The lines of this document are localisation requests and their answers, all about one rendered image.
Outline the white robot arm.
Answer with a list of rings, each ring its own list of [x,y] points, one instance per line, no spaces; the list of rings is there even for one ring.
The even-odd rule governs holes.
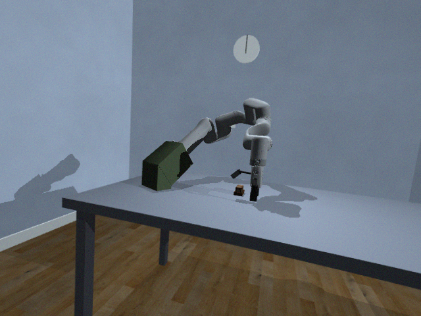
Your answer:
[[[216,117],[217,132],[213,121],[210,118],[203,118],[189,134],[177,142],[183,143],[187,153],[190,154],[202,141],[211,144],[230,137],[232,125],[238,123],[254,125],[246,130],[243,147],[251,150],[249,164],[266,166],[267,151],[272,148],[272,140],[266,136],[271,127],[270,106],[264,101],[249,98],[243,102],[243,107],[245,113],[232,111]]]

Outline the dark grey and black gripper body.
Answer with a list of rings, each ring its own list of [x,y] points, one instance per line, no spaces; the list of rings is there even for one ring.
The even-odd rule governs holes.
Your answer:
[[[249,164],[251,165],[251,164]],[[258,165],[251,165],[251,186],[253,184],[254,178],[257,179],[256,186],[261,188],[262,186],[262,176],[263,176],[263,167],[265,166],[258,166]]]

